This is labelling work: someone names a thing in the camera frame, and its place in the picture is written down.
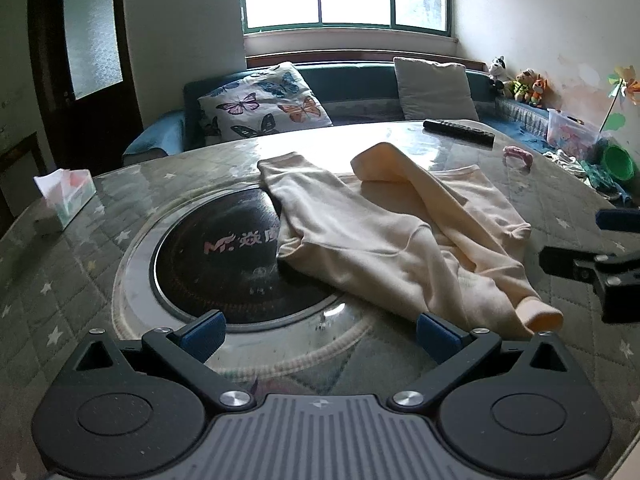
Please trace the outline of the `cream sweatshirt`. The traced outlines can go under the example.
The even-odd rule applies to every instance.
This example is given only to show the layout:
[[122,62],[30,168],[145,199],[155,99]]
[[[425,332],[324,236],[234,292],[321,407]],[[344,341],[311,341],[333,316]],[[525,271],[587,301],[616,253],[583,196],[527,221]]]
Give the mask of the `cream sweatshirt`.
[[296,271],[411,321],[511,338],[562,326],[526,275],[530,225],[480,168],[431,172],[389,143],[348,178],[296,153],[258,168],[281,207],[278,257]]

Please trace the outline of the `orange plush toy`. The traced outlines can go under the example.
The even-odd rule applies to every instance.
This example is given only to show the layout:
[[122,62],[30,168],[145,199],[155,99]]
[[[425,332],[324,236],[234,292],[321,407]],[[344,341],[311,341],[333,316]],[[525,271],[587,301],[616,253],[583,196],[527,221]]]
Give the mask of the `orange plush toy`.
[[528,104],[533,107],[542,107],[544,92],[546,92],[547,87],[548,81],[546,81],[544,78],[539,77],[538,79],[536,79],[532,85],[532,90],[530,90]]

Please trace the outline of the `green bowl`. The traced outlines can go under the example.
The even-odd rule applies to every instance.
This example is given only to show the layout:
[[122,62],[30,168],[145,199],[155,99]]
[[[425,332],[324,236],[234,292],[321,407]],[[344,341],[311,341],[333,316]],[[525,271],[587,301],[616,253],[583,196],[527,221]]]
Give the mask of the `green bowl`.
[[636,166],[629,153],[617,144],[608,144],[604,149],[601,165],[618,182],[632,180],[636,172]]

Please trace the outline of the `crumpled clothes on sofa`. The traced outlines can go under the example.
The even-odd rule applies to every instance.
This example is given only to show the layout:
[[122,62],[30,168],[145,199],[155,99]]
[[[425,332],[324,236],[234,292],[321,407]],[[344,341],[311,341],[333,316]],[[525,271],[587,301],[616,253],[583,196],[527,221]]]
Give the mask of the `crumpled clothes on sofa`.
[[562,150],[546,151],[544,157],[595,190],[615,207],[636,208],[631,196],[600,166],[578,160]]

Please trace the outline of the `dark door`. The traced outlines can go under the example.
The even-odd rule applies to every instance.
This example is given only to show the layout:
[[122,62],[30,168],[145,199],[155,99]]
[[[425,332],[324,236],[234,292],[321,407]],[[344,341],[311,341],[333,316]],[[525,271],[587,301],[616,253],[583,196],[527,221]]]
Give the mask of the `dark door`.
[[124,0],[27,0],[32,78],[63,169],[105,174],[142,131]]

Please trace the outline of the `butterfly pillow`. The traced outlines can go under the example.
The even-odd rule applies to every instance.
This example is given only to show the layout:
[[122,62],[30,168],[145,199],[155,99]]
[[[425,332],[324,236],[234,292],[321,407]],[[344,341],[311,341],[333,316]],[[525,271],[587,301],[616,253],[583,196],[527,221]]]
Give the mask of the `butterfly pillow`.
[[210,133],[221,141],[324,128],[332,120],[290,62],[263,68],[198,98]]

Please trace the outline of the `paper pinwheel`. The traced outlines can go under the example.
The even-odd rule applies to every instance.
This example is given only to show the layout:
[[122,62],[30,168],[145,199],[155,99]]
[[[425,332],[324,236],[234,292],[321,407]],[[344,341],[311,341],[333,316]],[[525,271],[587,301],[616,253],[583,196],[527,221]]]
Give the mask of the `paper pinwheel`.
[[612,86],[608,97],[610,104],[602,119],[599,131],[618,130],[626,124],[624,115],[620,118],[612,119],[614,107],[617,104],[623,105],[626,101],[631,102],[633,106],[639,105],[639,79],[637,78],[634,66],[616,66],[614,73],[608,75],[608,83]]

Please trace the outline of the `black white plush toy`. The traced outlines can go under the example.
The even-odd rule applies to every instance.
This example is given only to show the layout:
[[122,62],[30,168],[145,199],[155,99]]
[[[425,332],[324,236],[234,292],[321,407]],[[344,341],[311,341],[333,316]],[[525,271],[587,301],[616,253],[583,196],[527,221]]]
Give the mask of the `black white plush toy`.
[[497,56],[491,61],[488,73],[496,90],[502,96],[510,98],[510,96],[512,96],[510,90],[511,79],[506,71],[506,61],[503,55]]

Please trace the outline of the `tissue box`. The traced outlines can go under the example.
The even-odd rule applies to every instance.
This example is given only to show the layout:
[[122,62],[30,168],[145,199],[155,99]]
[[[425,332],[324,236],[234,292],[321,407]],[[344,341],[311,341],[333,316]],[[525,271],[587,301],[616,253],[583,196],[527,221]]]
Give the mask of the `tissue box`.
[[34,181],[44,203],[34,221],[36,231],[42,235],[64,231],[96,194],[88,169],[57,169],[34,177]]

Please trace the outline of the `black induction cooktop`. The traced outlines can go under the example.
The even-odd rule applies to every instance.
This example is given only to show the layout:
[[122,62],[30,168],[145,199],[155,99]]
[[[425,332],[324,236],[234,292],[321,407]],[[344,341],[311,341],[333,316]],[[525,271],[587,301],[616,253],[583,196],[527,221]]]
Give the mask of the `black induction cooktop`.
[[279,214],[259,186],[191,208],[154,249],[156,299],[186,322],[218,310],[237,333],[285,326],[332,304],[334,288],[278,260]]

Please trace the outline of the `yellow plush toy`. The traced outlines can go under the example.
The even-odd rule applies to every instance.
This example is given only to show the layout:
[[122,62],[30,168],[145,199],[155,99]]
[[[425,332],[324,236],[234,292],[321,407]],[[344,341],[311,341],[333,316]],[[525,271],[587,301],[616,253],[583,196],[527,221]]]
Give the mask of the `yellow plush toy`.
[[531,68],[526,68],[518,73],[512,80],[512,94],[515,101],[528,103],[533,92],[533,85],[537,79],[537,73]]

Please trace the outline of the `teal sofa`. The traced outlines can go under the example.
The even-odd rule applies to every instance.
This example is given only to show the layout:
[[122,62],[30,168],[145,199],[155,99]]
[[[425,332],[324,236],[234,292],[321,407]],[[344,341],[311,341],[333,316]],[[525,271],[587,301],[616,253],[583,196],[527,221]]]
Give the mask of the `teal sofa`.
[[[393,64],[373,62],[303,63],[296,66],[336,126],[399,122],[404,118]],[[160,116],[122,155],[126,165],[177,155],[222,141],[216,122],[206,119],[198,99],[218,88],[253,77],[259,68],[193,81],[183,88],[184,107]],[[499,96],[490,76],[467,70],[471,99],[481,122],[543,153],[549,114]]]

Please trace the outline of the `grey pillow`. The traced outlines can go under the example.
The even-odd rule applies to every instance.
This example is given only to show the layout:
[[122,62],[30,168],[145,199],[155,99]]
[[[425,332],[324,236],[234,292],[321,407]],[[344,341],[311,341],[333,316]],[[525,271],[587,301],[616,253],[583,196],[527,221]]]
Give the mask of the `grey pillow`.
[[405,120],[478,119],[462,64],[396,56],[394,70]]

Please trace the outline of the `clear plastic box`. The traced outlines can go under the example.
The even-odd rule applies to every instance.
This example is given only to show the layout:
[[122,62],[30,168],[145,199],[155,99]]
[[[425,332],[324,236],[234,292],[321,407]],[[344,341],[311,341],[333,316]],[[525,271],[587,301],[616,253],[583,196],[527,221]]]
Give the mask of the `clear plastic box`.
[[555,108],[548,108],[547,112],[547,142],[570,156],[586,159],[597,143],[598,129]]

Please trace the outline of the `black remote control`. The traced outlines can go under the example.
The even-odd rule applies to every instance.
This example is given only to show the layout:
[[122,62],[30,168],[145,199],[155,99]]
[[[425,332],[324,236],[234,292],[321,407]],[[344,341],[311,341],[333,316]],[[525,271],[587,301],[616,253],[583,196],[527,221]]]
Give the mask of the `black remote control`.
[[486,148],[491,148],[495,141],[495,136],[486,130],[456,124],[455,122],[447,122],[446,120],[424,119],[423,128],[443,136],[486,146]]

